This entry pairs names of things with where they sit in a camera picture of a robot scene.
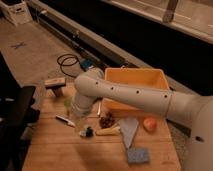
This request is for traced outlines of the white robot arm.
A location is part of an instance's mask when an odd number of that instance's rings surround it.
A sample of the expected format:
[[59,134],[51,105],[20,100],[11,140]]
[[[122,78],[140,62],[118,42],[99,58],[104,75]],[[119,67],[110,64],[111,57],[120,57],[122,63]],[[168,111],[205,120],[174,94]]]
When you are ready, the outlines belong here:
[[191,130],[184,171],[213,171],[213,95],[115,83],[104,79],[99,68],[74,80],[73,113],[86,117],[97,98],[108,98],[145,112],[158,114]]

